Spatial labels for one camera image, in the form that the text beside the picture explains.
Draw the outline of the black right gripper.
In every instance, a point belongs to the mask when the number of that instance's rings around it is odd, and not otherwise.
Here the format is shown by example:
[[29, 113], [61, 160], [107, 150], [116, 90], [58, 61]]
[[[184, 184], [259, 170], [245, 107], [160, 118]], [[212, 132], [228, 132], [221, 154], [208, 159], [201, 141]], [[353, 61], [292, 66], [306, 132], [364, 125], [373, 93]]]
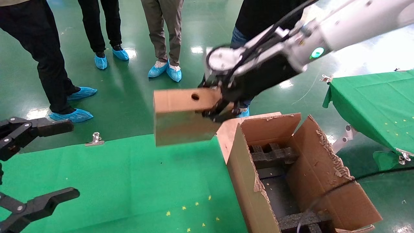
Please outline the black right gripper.
[[223, 99], [216, 101], [210, 109], [202, 111], [202, 117], [220, 124], [236, 118], [241, 113], [238, 102], [253, 99], [261, 92], [299, 74], [286, 57], [273, 57], [259, 67], [236, 76], [231, 87], [224, 83], [227, 75], [203, 74], [198, 88], [218, 89], [223, 93]]

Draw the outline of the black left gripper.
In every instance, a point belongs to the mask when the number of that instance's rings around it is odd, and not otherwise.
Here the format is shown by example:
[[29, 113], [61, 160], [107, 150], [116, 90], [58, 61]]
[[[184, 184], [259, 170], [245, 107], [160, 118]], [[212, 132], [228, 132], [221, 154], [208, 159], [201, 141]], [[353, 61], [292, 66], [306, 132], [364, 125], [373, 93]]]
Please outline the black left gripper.
[[[8, 118], [0, 123], [0, 159], [9, 160], [37, 137], [65, 134], [73, 130], [74, 125], [70, 120]], [[3, 165], [0, 163], [0, 185], [2, 184]], [[51, 216], [59, 204], [80, 196], [79, 190], [73, 187], [37, 196], [26, 203], [3, 192], [0, 194], [1, 208], [11, 212], [5, 220], [1, 221], [2, 233], [20, 233], [32, 222]]]

